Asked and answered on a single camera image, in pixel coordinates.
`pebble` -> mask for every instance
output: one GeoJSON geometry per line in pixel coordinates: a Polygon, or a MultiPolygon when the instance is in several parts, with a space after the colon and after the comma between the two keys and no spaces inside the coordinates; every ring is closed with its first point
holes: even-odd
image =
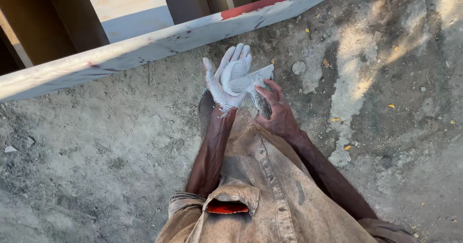
{"type": "Polygon", "coordinates": [[[16,152],[16,151],[18,150],[11,145],[5,148],[5,153],[16,152]]]}
{"type": "Polygon", "coordinates": [[[28,136],[26,138],[26,144],[27,144],[27,147],[31,147],[31,145],[35,144],[35,141],[32,137],[28,136]]]}
{"type": "Polygon", "coordinates": [[[306,64],[302,61],[296,61],[292,66],[292,71],[296,75],[300,75],[306,71],[306,64]]]}

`wooden frame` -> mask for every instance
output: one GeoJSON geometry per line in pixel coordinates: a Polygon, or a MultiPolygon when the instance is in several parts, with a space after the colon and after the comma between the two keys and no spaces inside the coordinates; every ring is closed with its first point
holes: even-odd
{"type": "Polygon", "coordinates": [[[262,0],[0,76],[0,101],[56,92],[296,17],[324,0],[262,0]]]}

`cement-covered hand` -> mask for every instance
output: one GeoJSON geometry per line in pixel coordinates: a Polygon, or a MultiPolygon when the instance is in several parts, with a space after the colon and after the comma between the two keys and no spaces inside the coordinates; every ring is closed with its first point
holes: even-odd
{"type": "Polygon", "coordinates": [[[240,67],[240,71],[249,72],[251,67],[251,54],[250,47],[242,43],[229,48],[218,69],[215,69],[215,66],[208,58],[203,58],[204,63],[204,74],[205,82],[209,90],[211,91],[214,101],[222,107],[224,112],[227,112],[230,109],[237,109],[243,102],[246,97],[246,93],[242,93],[238,96],[232,96],[224,91],[222,84],[220,82],[220,77],[222,76],[224,69],[227,67],[240,67]]]}

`right hand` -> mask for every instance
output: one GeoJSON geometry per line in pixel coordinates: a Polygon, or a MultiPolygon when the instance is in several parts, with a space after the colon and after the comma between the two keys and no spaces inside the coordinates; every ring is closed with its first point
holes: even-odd
{"type": "Polygon", "coordinates": [[[285,101],[283,89],[273,80],[265,79],[265,84],[269,85],[274,92],[261,86],[255,86],[259,92],[269,102],[272,108],[272,115],[267,119],[261,114],[256,116],[256,122],[271,133],[290,140],[300,135],[300,128],[294,118],[291,108],[285,101]]]}

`yellow leaf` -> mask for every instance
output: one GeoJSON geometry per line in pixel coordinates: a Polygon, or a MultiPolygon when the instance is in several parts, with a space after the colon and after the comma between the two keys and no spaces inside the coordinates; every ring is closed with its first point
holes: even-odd
{"type": "Polygon", "coordinates": [[[330,66],[327,59],[323,59],[323,65],[325,65],[325,68],[328,68],[330,66]]]}

